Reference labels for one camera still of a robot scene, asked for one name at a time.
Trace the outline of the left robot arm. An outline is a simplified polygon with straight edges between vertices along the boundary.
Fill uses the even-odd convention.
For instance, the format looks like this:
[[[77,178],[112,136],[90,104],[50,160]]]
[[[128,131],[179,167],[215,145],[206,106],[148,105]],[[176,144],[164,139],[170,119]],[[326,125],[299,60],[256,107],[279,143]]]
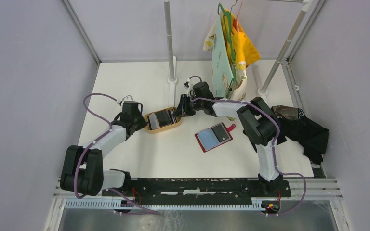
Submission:
[[[103,158],[146,126],[142,104],[136,101],[124,102],[122,111],[103,134],[86,145],[71,145],[67,148],[60,188],[73,192],[77,198],[96,196],[101,190],[108,188],[113,188],[120,196],[128,195],[132,191],[132,183],[127,180],[129,172],[104,170]]]

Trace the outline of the red card holder wallet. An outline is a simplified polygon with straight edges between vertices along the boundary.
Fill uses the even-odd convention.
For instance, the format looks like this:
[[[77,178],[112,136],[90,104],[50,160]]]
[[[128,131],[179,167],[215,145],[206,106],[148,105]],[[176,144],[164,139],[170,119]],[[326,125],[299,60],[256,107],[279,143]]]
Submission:
[[[220,144],[217,140],[217,138],[215,137],[213,131],[212,131],[212,127],[210,128],[207,128],[207,129],[204,129],[200,132],[197,132],[196,134],[194,134],[198,144],[200,145],[202,151],[204,153],[214,149],[214,148],[217,148],[225,143],[222,143]],[[236,127],[235,124],[232,124],[230,125],[229,127],[226,127],[228,132],[230,133],[231,135],[231,131]]]

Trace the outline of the black VIP credit card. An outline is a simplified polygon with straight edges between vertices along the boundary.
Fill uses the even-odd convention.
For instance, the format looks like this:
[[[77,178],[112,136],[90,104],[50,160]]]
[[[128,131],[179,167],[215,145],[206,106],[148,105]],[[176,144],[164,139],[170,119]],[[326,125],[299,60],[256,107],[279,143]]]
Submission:
[[[212,127],[212,131],[220,144],[232,140],[230,133],[223,123],[217,124]]]

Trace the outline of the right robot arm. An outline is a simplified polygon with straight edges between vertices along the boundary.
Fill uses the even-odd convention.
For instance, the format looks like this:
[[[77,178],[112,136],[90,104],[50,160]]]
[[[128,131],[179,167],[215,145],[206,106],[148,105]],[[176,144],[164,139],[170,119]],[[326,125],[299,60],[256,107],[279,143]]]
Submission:
[[[275,151],[280,125],[265,100],[255,97],[247,102],[214,97],[208,84],[203,81],[192,85],[188,80],[184,87],[187,93],[181,95],[174,117],[189,117],[195,115],[196,111],[203,111],[213,117],[238,119],[243,133],[258,154],[260,193],[264,196],[276,193],[283,181],[281,172],[277,170]]]

